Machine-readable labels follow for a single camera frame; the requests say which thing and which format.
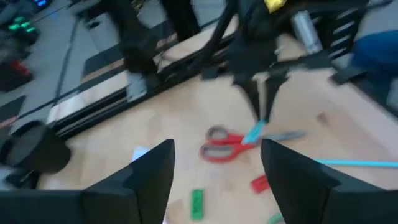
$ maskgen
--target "wooden tabletop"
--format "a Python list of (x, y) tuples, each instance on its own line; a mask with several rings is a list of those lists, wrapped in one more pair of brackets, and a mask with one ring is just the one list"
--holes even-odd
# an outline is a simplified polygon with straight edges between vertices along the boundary
[[(167, 54), (182, 57), (200, 48), (210, 34), (207, 30)], [(279, 42), (283, 45), (281, 58), (303, 54), (290, 37), (282, 36)], [(282, 144), (312, 158), (398, 161), (397, 121), (355, 87), (333, 86), (328, 81), (331, 74), (328, 69), (290, 72), (290, 80), (277, 96), (267, 132), (308, 131), (304, 138)], [(192, 78), (75, 136), (67, 142), (73, 150), (69, 164), (55, 175), (43, 176), (40, 187), (88, 187), (129, 164), (135, 147), (152, 148), (172, 138), (176, 158), (167, 207), (169, 223), (193, 223), (193, 189), (205, 190), (205, 217), (195, 223), (266, 223), (278, 212), (274, 196), (270, 190), (254, 194), (249, 185), (264, 174), (259, 148), (227, 164), (212, 164), (198, 155), (210, 126), (221, 124), (246, 133), (254, 125), (248, 102), (231, 81), (228, 77), (205, 82)], [(63, 110), (74, 109), (64, 106), (57, 109), (58, 114)], [(334, 168), (385, 189), (398, 189), (395, 169)]]

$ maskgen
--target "gray floor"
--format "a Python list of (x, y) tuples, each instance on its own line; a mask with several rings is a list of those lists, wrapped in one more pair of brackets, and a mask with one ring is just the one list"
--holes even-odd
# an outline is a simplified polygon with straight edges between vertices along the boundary
[[(224, 8), (224, 0), (192, 0), (192, 3), (201, 24), (218, 17)], [(36, 16), (38, 20), (36, 26), (41, 30), (42, 35), (34, 45), (34, 53), (26, 60), (26, 64), (35, 73), (35, 79), (14, 91), (0, 93), (0, 105), (21, 95), (26, 95), (27, 98), (21, 111), (21, 113), (25, 113), (55, 96), (63, 58), (75, 22), (75, 17), (65, 8), (66, 5), (68, 5), (67, 0), (54, 0), (49, 8)], [(398, 23), (394, 22), (398, 21), (396, 12), (398, 12), (397, 1), (387, 8), (370, 12), (361, 24), (358, 37), (398, 29)], [(139, 17), (142, 22), (152, 27), (164, 20), (164, 13), (159, 6), (159, 2), (151, 0), (144, 6)], [(90, 33), (81, 22), (79, 23), (62, 86), (62, 93), (79, 85), (86, 59), (117, 43), (116, 32), (109, 19), (103, 15), (99, 20), (103, 23), (91, 30)], [(43, 108), (18, 121), (13, 129), (33, 119), (46, 120), (49, 111), (49, 106)], [(8, 171), (0, 169), (0, 180), (6, 174), (8, 174)]]

